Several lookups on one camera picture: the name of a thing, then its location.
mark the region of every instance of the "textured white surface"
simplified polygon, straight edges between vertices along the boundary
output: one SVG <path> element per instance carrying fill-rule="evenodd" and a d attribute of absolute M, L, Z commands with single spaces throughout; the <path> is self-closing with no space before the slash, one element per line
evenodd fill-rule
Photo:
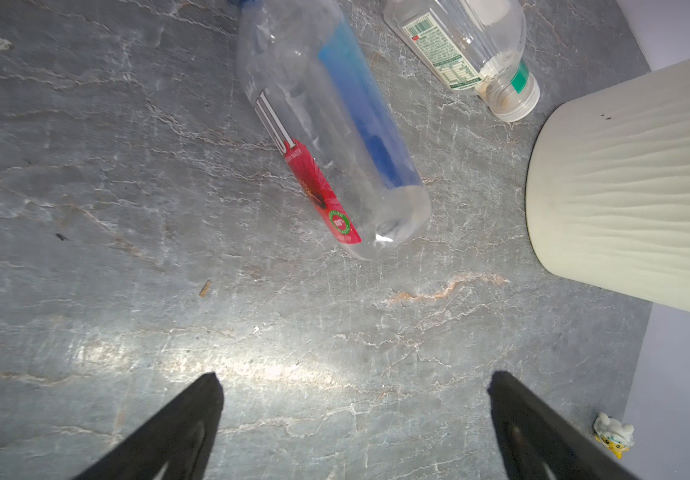
<path fill-rule="evenodd" d="M 526 211 L 552 273 L 690 311 L 690 61 L 556 110 Z"/>

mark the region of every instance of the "white wall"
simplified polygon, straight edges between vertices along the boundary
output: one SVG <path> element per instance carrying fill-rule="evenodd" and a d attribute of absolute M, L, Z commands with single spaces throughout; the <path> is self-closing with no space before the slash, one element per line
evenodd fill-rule
<path fill-rule="evenodd" d="M 690 0 L 618 0 L 652 70 L 690 58 Z"/>
<path fill-rule="evenodd" d="M 618 0 L 652 70 L 690 58 L 690 0 Z M 690 313 L 654 305 L 624 420 L 622 464 L 642 480 L 690 480 Z"/>
<path fill-rule="evenodd" d="M 622 464 L 642 480 L 690 480 L 690 313 L 654 305 L 624 420 Z"/>

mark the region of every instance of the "plastic water bottle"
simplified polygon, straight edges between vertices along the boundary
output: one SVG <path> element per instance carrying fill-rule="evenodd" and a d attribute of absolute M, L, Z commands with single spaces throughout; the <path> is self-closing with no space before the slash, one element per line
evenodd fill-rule
<path fill-rule="evenodd" d="M 526 17 L 516 0 L 388 0 L 385 21 L 450 90 L 478 94 L 504 121 L 539 100 L 522 61 Z"/>
<path fill-rule="evenodd" d="M 331 233 L 372 260 L 430 199 L 336 0 L 243 0 L 238 77 Z"/>

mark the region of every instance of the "red label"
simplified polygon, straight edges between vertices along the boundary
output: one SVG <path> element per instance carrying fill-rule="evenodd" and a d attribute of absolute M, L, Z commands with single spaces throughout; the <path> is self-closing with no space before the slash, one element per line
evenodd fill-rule
<path fill-rule="evenodd" d="M 283 157 L 300 182 L 305 195 L 310 198 L 324 223 L 329 226 L 334 238 L 342 244 L 360 244 L 361 237 L 334 195 L 334 190 L 326 181 L 323 172 L 318 168 L 316 160 L 299 140 L 293 139 L 292 145 L 293 147 L 284 141 L 286 153 Z"/>

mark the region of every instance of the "nutrition facts label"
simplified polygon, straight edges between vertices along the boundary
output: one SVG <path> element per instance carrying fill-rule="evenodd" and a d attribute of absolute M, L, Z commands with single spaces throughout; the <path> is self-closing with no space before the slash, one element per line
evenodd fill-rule
<path fill-rule="evenodd" d="M 466 90 L 481 81 L 478 72 L 462 56 L 430 12 L 404 25 L 403 29 L 451 90 Z"/>

